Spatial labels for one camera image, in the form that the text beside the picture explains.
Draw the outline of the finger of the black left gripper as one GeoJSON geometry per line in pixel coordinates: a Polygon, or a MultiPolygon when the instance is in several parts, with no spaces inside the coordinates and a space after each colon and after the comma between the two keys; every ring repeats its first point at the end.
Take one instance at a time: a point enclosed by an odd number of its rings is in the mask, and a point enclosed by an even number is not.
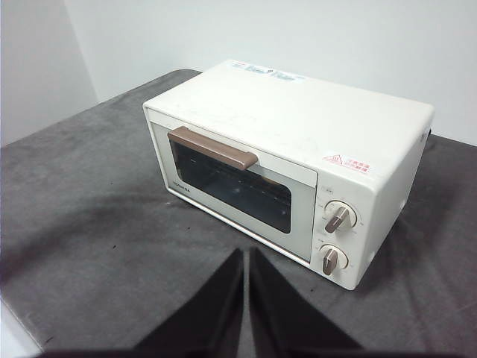
{"type": "Polygon", "coordinates": [[[249,284],[258,357],[362,356],[362,346],[300,296],[256,248],[250,251],[249,284]]]}
{"type": "Polygon", "coordinates": [[[243,253],[235,249],[198,292],[135,349],[150,357],[235,357],[243,285],[243,253]]]}

